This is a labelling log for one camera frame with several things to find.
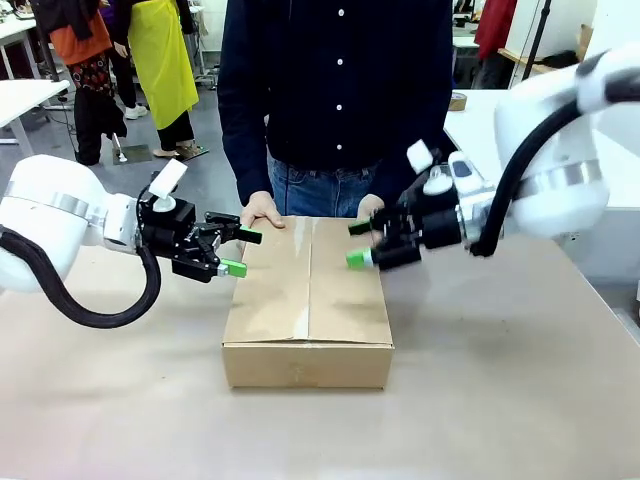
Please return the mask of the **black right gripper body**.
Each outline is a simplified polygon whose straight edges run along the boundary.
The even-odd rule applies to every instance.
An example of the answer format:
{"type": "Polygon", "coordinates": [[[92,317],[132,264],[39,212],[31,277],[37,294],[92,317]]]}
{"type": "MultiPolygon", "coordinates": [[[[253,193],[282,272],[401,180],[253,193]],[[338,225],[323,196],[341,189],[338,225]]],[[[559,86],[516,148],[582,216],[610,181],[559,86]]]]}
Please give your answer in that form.
{"type": "Polygon", "coordinates": [[[460,244],[461,227],[456,197],[420,197],[399,204],[400,239],[411,246],[438,249],[460,244]]]}

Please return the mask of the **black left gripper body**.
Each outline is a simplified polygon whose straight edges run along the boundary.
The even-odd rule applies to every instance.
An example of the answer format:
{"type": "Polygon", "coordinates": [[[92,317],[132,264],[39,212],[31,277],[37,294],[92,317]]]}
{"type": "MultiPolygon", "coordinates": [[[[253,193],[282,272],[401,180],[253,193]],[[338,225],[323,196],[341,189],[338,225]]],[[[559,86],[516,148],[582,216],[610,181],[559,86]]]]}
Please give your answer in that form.
{"type": "Polygon", "coordinates": [[[146,271],[159,270],[152,264],[160,257],[172,262],[173,273],[195,273],[195,263],[186,252],[186,237],[196,222],[195,205],[177,199],[172,210],[156,212],[153,210],[155,200],[158,197],[139,200],[136,205],[139,230],[136,253],[141,258],[143,268],[146,271]]]}

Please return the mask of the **person's left hand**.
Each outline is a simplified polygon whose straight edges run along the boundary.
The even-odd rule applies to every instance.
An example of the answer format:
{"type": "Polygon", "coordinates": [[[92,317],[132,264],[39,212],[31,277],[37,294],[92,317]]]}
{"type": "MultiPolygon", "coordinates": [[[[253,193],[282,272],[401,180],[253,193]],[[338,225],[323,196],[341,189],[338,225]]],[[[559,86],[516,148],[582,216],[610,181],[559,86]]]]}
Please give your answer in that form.
{"type": "Polygon", "coordinates": [[[364,221],[370,219],[378,210],[385,207],[384,201],[374,194],[365,195],[357,208],[357,219],[364,221]]]}

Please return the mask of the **person's right hand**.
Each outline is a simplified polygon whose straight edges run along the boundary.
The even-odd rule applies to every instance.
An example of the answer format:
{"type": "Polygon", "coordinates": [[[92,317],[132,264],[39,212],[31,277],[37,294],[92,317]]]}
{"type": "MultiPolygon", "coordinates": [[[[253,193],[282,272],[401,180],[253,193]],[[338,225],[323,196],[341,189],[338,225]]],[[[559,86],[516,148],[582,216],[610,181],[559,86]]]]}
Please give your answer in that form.
{"type": "Polygon", "coordinates": [[[275,228],[285,227],[282,216],[267,191],[257,191],[250,195],[248,203],[243,207],[240,221],[243,226],[251,228],[261,218],[267,219],[275,228]]]}

